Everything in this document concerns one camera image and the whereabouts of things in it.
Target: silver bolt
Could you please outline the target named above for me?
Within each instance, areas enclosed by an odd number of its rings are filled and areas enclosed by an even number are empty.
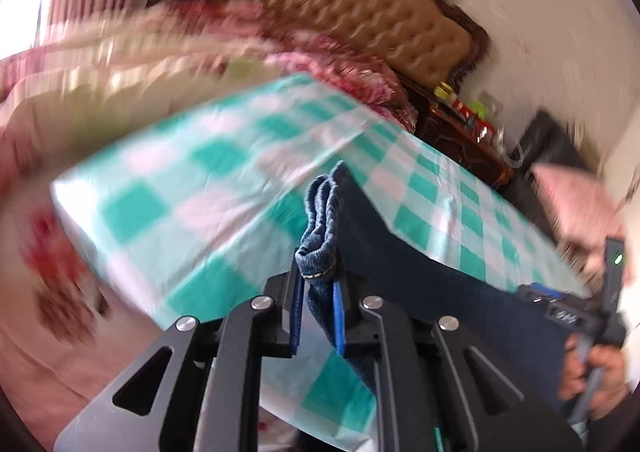
[[[273,305],[273,298],[266,295],[260,295],[251,301],[251,307],[262,311],[263,309],[269,309]]]
[[[382,297],[377,295],[369,295],[362,299],[362,305],[365,309],[380,309],[384,303],[385,301],[382,300]]]
[[[440,317],[440,320],[438,320],[438,326],[440,326],[440,329],[443,331],[455,331],[460,327],[460,322],[458,322],[457,318],[452,317],[451,315],[445,315],[444,317]]]
[[[178,318],[178,321],[175,323],[175,328],[178,331],[191,331],[194,327],[196,327],[196,319],[194,317],[182,317]]]

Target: pink cushion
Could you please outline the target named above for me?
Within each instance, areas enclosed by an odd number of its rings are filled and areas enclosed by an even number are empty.
[[[600,250],[607,236],[623,234],[616,208],[594,175],[546,163],[533,164],[531,171],[558,239]]]

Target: green and white tablecloth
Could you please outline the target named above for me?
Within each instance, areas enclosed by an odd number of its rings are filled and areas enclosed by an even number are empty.
[[[295,75],[178,114],[63,174],[52,196],[100,278],[162,327],[219,318],[289,269],[303,194],[344,160],[391,231],[496,288],[584,292],[500,196],[340,92]],[[266,359],[261,404],[346,450],[375,450],[375,400],[303,315],[292,360]]]

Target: wooden nightstand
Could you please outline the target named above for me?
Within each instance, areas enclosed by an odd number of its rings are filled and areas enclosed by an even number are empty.
[[[494,190],[505,186],[513,169],[486,143],[479,143],[460,120],[434,102],[420,114],[415,135],[466,168]]]

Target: jeans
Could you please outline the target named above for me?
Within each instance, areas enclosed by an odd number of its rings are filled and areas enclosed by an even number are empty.
[[[342,164],[313,181],[306,210],[309,224],[296,262],[310,283],[308,306],[334,346],[332,271],[339,246],[345,269],[366,276],[374,294],[395,302],[415,319],[455,316],[510,367],[516,382],[527,382],[559,409],[559,375],[568,337],[564,328],[545,319],[535,306],[398,239]],[[354,368],[362,377],[359,364]]]

